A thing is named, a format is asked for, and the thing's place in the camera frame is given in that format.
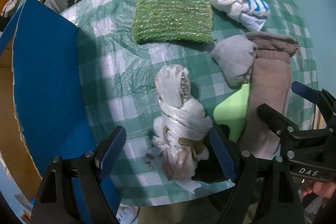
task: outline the green scouring pad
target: green scouring pad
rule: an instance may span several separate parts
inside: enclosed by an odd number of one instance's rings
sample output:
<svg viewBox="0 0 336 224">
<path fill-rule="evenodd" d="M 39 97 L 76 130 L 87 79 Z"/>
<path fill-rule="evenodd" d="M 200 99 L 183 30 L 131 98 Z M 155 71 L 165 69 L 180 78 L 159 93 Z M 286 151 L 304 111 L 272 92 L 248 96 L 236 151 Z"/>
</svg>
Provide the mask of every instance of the green scouring pad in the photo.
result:
<svg viewBox="0 0 336 224">
<path fill-rule="evenodd" d="M 207 0 L 137 0 L 132 36 L 137 42 L 190 40 L 211 42 L 211 5 Z"/>
</svg>

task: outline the blue cardboard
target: blue cardboard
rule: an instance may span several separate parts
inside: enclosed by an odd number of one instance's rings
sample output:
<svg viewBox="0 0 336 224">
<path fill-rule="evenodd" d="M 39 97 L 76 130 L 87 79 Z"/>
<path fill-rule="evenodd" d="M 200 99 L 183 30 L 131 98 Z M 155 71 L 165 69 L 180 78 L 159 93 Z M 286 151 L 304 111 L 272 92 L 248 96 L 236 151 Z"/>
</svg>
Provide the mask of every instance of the blue cardboard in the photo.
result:
<svg viewBox="0 0 336 224">
<path fill-rule="evenodd" d="M 79 157 L 96 147 L 82 101 L 77 27 L 37 0 L 27 0 L 0 37 L 0 54 L 14 35 L 16 112 L 27 148 L 43 175 L 53 156 Z M 109 178 L 101 187 L 116 214 L 118 191 Z M 90 223 L 79 183 L 74 188 L 80 214 Z"/>
</svg>

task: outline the black clamp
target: black clamp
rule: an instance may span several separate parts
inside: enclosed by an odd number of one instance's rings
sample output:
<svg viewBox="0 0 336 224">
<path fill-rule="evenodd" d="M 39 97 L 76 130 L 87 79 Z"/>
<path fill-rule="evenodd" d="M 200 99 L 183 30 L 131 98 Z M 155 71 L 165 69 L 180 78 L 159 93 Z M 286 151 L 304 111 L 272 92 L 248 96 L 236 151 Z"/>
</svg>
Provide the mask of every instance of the black clamp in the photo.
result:
<svg viewBox="0 0 336 224">
<path fill-rule="evenodd" d="M 79 178 L 93 224 L 118 224 L 100 183 L 110 175 L 126 142 L 126 131 L 117 126 L 107 140 L 75 159 L 52 158 L 43 176 L 31 213 L 31 224 L 83 224 L 78 213 L 72 178 Z"/>
<path fill-rule="evenodd" d="M 253 224 L 305 223 L 297 188 L 281 156 L 265 160 L 240 151 L 217 126 L 210 131 L 210 143 L 224 175 L 236 184 L 217 224 L 243 223 L 257 178 L 264 178 L 263 192 Z"/>
<path fill-rule="evenodd" d="M 326 128 L 299 130 L 295 123 L 267 104 L 258 107 L 258 116 L 280 137 L 280 155 L 293 176 L 331 181 L 336 177 L 336 100 L 326 90 L 313 90 L 299 82 L 292 84 L 292 91 L 318 106 Z"/>
</svg>

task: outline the brown towel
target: brown towel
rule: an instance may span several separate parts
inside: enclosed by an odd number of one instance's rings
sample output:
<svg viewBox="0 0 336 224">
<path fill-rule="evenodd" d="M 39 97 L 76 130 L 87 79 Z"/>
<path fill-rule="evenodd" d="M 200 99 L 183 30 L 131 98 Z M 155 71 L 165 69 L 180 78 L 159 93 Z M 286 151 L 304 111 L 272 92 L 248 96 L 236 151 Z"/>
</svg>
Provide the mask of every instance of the brown towel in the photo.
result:
<svg viewBox="0 0 336 224">
<path fill-rule="evenodd" d="M 258 118 L 256 109 L 266 103 L 284 114 L 292 84 L 290 58 L 299 44 L 288 35 L 267 32 L 248 32 L 246 37 L 259 50 L 252 69 L 246 130 L 239 148 L 256 157 L 268 158 L 277 150 L 280 138 Z"/>
</svg>

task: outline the blue gripper pad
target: blue gripper pad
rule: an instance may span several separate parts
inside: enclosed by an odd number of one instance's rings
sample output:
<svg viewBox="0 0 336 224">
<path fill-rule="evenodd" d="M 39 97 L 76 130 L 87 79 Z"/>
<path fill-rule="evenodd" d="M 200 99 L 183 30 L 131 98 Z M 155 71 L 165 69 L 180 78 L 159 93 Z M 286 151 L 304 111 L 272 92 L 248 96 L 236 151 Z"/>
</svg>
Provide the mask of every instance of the blue gripper pad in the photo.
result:
<svg viewBox="0 0 336 224">
<path fill-rule="evenodd" d="M 292 83 L 292 92 L 301 96 L 302 98 L 318 104 L 320 102 L 319 92 L 297 81 Z"/>
<path fill-rule="evenodd" d="M 112 167 L 118 159 L 120 152 L 126 143 L 125 128 L 117 126 L 110 137 L 106 140 L 108 143 L 110 141 L 110 146 L 104 147 L 100 152 L 97 153 L 95 157 L 99 162 L 99 173 L 97 178 L 100 181 L 103 181 L 105 178 L 110 176 Z"/>
<path fill-rule="evenodd" d="M 210 144 L 216 154 L 218 162 L 222 168 L 224 175 L 231 179 L 232 182 L 236 181 L 235 163 L 223 144 L 221 137 L 218 135 L 215 128 L 212 128 L 209 133 Z"/>
</svg>

